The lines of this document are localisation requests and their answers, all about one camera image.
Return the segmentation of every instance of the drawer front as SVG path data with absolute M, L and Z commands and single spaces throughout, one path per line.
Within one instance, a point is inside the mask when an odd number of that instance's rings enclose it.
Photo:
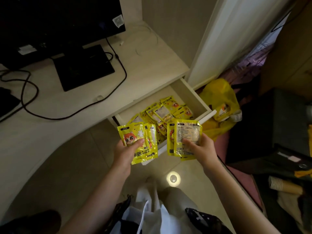
M 216 110 L 212 111 L 196 94 L 192 87 L 183 78 L 180 78 L 170 85 L 160 89 L 156 93 L 139 101 L 135 105 L 115 115 L 115 119 L 120 125 L 125 125 L 135 114 L 141 112 L 154 102 L 159 101 L 161 98 L 165 98 L 171 95 L 174 96 L 179 104 L 186 104 L 189 106 L 194 114 L 195 120 L 199 121 L 201 124 L 216 114 Z M 158 155 L 161 155 L 165 152 L 167 152 L 167 141 L 164 141 L 158 145 Z M 142 164 L 146 165 L 150 161 L 152 161 L 152 159 Z

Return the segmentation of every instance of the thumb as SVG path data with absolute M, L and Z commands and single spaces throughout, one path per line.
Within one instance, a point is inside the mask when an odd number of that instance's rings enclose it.
M 137 140 L 135 143 L 133 143 L 133 145 L 130 146 L 131 150 L 133 150 L 133 152 L 135 152 L 136 149 L 140 148 L 145 142 L 145 139 L 139 139 Z
M 196 153 L 198 146 L 194 142 L 184 138 L 182 139 L 182 143 L 185 144 L 192 153 Z

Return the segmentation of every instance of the stack of paper cups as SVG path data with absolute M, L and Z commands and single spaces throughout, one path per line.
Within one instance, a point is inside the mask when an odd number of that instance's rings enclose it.
M 301 186 L 272 176 L 269 176 L 269 186 L 273 190 L 283 191 L 297 195 L 302 195 L 303 192 L 303 188 Z

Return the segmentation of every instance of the computer monitor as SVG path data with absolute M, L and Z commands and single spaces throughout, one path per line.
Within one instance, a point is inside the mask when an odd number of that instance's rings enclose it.
M 100 45 L 125 31 L 119 0 L 0 0 L 0 63 L 17 70 L 53 59 L 65 91 L 114 72 Z

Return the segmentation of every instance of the tile floor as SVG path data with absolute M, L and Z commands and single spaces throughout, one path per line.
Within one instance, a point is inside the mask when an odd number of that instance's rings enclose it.
M 64 224 L 108 172 L 119 139 L 114 126 L 104 120 L 60 146 L 23 187 L 3 223 L 54 209 L 60 212 Z M 159 189 L 165 188 L 169 186 L 167 175 L 172 173 L 180 176 L 177 187 L 197 204 L 200 211 L 218 216 L 234 233 L 213 185 L 196 160 L 181 162 L 179 158 L 162 154 L 146 166 L 133 165 L 119 199 L 135 194 L 149 176 L 157 179 Z

